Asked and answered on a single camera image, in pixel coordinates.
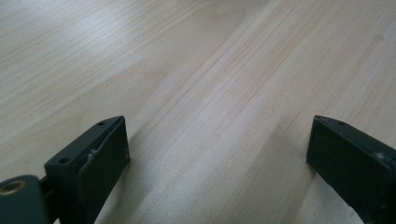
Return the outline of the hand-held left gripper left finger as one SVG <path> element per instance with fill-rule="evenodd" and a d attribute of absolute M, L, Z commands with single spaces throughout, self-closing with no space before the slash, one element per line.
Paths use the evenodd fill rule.
<path fill-rule="evenodd" d="M 125 117 L 102 120 L 45 163 L 62 224 L 93 224 L 130 162 Z"/>

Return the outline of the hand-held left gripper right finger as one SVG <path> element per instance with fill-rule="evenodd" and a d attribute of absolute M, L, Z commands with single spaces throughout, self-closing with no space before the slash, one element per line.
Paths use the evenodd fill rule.
<path fill-rule="evenodd" d="M 315 116 L 306 162 L 365 224 L 396 224 L 396 149 L 343 121 Z"/>

